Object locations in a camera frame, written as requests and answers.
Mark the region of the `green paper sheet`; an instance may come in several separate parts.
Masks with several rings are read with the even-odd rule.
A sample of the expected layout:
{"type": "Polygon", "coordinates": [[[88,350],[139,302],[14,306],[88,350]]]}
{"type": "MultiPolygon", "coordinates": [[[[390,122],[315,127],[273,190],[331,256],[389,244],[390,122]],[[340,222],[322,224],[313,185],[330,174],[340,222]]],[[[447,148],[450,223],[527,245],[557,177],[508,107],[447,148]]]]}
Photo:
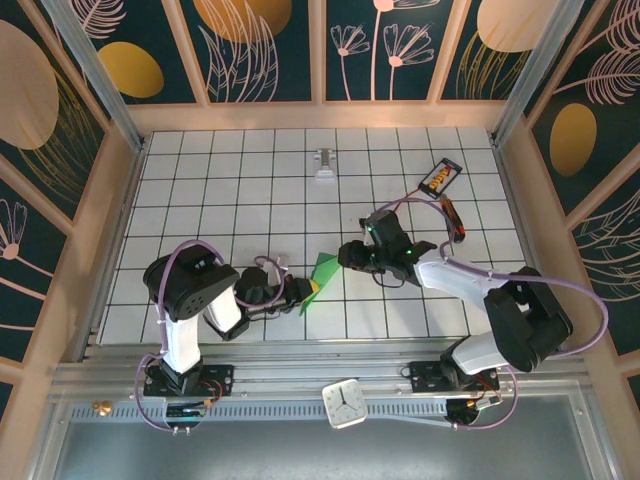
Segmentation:
{"type": "Polygon", "coordinates": [[[337,256],[325,252],[320,252],[316,257],[316,263],[311,273],[311,280],[314,280],[320,287],[318,293],[311,293],[301,304],[299,315],[302,316],[315,297],[328,285],[329,281],[341,268],[337,256]]]}

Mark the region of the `white square alarm clock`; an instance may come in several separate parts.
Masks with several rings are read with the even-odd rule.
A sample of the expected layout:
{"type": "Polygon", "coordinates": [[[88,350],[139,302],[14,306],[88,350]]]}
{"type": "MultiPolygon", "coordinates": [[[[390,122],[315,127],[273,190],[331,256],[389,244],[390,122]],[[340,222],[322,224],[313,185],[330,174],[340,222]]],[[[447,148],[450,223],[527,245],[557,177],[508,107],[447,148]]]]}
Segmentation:
{"type": "Polygon", "coordinates": [[[357,379],[342,380],[321,391],[327,419],[339,430],[362,423],[368,416],[367,405],[357,379]]]}

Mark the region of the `orange and black screwdriver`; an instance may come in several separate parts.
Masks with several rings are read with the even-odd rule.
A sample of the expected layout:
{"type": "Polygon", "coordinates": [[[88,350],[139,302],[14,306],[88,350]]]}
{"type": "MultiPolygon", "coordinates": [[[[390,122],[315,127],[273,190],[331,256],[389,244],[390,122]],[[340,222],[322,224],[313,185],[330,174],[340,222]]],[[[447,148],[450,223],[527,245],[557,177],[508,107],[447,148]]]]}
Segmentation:
{"type": "Polygon", "coordinates": [[[462,243],[466,238],[466,231],[452,200],[447,195],[442,194],[440,197],[440,205],[453,228],[453,242],[456,244],[462,243]]]}

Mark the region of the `aluminium frame rail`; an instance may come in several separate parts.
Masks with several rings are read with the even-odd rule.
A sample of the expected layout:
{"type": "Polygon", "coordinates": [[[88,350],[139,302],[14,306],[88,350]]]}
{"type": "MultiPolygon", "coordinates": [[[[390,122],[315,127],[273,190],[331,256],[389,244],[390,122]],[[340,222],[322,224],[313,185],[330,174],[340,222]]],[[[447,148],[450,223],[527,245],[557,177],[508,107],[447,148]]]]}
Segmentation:
{"type": "MultiPolygon", "coordinates": [[[[346,378],[360,381],[371,398],[407,397],[411,361],[436,360],[450,338],[252,341],[201,346],[207,364],[234,368],[233,399],[314,399],[322,388],[346,378]]],[[[126,399],[148,345],[89,345],[77,363],[58,365],[53,398],[126,399]]]]}

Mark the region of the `white metal bracket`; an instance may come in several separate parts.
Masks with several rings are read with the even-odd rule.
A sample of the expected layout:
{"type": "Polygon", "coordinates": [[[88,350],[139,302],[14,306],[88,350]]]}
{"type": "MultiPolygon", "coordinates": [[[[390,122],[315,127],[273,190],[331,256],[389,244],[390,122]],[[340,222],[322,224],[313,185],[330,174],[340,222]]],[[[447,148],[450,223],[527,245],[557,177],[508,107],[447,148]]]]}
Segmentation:
{"type": "Polygon", "coordinates": [[[329,148],[317,149],[314,153],[315,173],[314,178],[320,181],[333,181],[337,179],[337,157],[329,148]]]}

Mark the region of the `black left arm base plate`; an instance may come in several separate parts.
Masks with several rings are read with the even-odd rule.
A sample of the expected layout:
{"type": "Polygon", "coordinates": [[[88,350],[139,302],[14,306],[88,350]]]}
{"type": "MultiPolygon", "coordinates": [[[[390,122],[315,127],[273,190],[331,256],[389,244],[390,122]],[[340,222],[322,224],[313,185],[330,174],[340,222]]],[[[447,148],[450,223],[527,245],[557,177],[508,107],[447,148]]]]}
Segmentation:
{"type": "Polygon", "coordinates": [[[148,397],[230,396],[234,367],[198,363],[185,373],[176,373],[161,363],[148,367],[145,375],[143,393],[148,397]]]}

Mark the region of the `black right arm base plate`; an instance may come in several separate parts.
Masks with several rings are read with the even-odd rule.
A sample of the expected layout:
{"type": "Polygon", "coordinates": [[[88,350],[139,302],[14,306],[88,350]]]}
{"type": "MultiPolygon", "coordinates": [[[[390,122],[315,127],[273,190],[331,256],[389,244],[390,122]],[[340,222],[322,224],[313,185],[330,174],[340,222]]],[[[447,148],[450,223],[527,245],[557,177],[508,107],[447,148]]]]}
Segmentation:
{"type": "Polygon", "coordinates": [[[442,361],[414,361],[408,364],[414,393],[481,392],[500,389],[497,371],[489,369],[469,375],[442,361]]]}

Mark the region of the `aluminium corner post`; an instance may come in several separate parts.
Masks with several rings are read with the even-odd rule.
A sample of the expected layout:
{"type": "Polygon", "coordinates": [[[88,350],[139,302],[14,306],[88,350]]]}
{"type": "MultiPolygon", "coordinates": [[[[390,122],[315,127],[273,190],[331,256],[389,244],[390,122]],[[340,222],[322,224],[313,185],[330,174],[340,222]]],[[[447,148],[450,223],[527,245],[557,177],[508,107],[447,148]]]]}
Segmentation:
{"type": "Polygon", "coordinates": [[[576,23],[584,0],[560,0],[529,55],[492,132],[496,149],[504,146],[536,88],[576,23]]]}
{"type": "Polygon", "coordinates": [[[84,68],[87,79],[126,142],[135,153],[141,153],[144,136],[136,127],[122,96],[109,78],[94,45],[82,29],[71,6],[66,0],[42,0],[42,4],[74,57],[84,68]]]}

